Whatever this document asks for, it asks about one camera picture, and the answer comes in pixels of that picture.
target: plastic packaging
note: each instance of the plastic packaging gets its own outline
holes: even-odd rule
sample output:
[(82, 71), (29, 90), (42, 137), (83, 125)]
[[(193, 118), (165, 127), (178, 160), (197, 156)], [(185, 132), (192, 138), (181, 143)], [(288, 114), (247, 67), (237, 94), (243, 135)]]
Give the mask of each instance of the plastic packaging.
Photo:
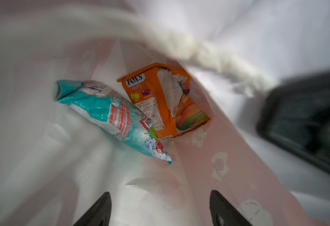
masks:
[(158, 137), (167, 138), (195, 130), (210, 119), (189, 98), (190, 79), (183, 69), (154, 63), (117, 81), (152, 119)]
[(159, 142), (150, 118), (107, 85), (57, 81), (55, 100), (147, 156), (171, 161)]

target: black object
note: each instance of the black object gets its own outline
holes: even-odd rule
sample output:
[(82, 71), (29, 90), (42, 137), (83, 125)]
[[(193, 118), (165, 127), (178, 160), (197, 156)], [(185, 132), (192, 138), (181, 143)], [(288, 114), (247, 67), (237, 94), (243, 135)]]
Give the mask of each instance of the black object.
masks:
[(111, 197), (105, 192), (74, 226), (108, 226), (111, 215)]
[(252, 226), (216, 190), (212, 190), (210, 193), (210, 213), (214, 226)]
[(257, 133), (330, 173), (330, 72), (273, 90)]

